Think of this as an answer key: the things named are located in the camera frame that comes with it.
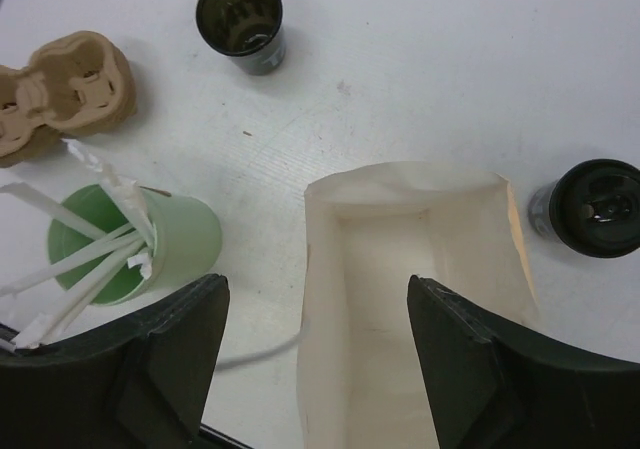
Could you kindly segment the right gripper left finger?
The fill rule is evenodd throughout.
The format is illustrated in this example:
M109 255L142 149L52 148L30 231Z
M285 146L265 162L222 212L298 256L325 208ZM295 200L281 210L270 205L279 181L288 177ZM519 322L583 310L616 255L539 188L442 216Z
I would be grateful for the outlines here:
M4 448L197 448L229 311L208 274L77 336L1 353Z

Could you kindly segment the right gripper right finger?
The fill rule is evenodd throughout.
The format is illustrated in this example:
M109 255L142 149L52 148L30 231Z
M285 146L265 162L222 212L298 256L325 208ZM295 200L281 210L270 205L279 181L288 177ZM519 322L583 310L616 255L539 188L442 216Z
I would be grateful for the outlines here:
M636 448L639 366L411 277L407 306L442 448Z

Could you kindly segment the brown paper takeout bag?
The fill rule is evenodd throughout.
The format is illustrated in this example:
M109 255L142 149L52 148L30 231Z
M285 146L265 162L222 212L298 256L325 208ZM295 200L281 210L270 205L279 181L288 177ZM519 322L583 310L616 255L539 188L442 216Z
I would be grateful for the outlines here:
M434 448L409 315L412 276L518 323L538 310L510 184L481 170L391 162L301 197L272 180L224 217L232 290L225 350L297 349L214 384L209 416L256 448Z

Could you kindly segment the black cup lid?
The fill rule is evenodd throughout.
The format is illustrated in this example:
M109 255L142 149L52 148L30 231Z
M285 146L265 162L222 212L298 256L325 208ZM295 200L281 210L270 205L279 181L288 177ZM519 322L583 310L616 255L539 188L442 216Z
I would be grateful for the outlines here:
M552 190L549 217L558 238L594 258L639 248L639 170L614 159L584 161Z

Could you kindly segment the black takeout coffee cup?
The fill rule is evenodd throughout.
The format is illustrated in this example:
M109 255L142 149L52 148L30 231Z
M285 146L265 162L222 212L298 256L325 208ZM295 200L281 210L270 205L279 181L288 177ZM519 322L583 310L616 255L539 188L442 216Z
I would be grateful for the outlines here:
M284 60L282 0L198 0L195 21L209 47L245 73L263 76Z

